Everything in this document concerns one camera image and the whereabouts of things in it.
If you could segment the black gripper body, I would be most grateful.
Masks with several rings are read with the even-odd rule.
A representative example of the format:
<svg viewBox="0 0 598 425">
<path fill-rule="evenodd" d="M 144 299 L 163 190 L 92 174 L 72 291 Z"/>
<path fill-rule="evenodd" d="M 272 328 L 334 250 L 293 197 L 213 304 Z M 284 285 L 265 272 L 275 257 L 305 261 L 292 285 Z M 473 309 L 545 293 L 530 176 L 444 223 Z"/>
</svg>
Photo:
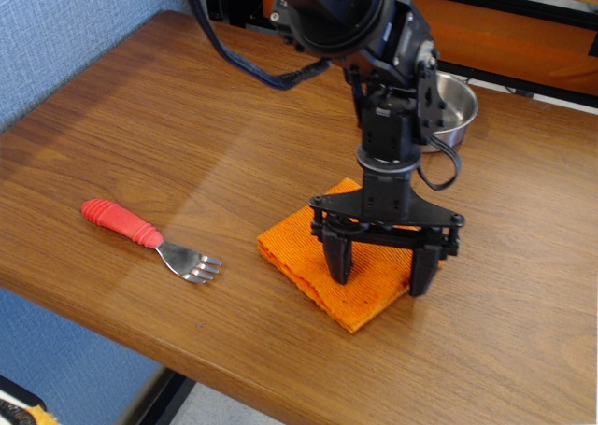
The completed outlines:
<svg viewBox="0 0 598 425">
<path fill-rule="evenodd" d="M 440 258 L 459 252 L 464 217 L 421 198 L 410 176 L 382 176 L 366 170 L 358 189 L 342 189 L 310 199 L 311 232 L 394 248 L 440 248 Z"/>
</svg>

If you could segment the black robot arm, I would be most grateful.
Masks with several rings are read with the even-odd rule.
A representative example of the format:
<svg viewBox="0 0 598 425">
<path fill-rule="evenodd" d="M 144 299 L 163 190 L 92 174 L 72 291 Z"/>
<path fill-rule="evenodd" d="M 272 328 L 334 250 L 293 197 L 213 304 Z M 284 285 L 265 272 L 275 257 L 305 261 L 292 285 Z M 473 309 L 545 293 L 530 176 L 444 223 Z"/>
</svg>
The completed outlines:
<svg viewBox="0 0 598 425">
<path fill-rule="evenodd" d="M 312 233 L 323 246 L 332 278 L 346 283 L 352 246 L 366 243 L 412 253 L 409 293 L 429 289 L 438 264 L 459 249 L 463 216 L 433 205 L 413 190 L 422 174 L 426 146 L 462 164 L 438 138 L 446 108 L 437 87 L 437 57 L 431 28 L 410 0 L 276 0 L 270 21 L 284 41 L 315 57 L 299 70 L 271 75 L 226 48 L 201 0 L 188 0 L 207 38 L 223 60 L 286 91 L 337 65 L 352 90 L 362 130 L 357 160 L 360 189 L 316 196 Z"/>
</svg>

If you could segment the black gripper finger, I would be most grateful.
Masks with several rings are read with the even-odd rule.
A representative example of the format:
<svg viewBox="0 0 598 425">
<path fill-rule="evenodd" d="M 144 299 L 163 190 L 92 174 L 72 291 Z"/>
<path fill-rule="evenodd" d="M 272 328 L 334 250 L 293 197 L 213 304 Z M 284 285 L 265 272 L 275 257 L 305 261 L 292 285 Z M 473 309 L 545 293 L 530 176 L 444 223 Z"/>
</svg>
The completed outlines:
<svg viewBox="0 0 598 425">
<path fill-rule="evenodd" d="M 352 266 L 352 242 L 336 234 L 324 234 L 322 238 L 324 255 L 333 280 L 345 285 Z"/>
<path fill-rule="evenodd" d="M 409 295 L 424 295 L 435 276 L 440 260 L 438 248 L 419 248 L 413 251 Z"/>
</svg>

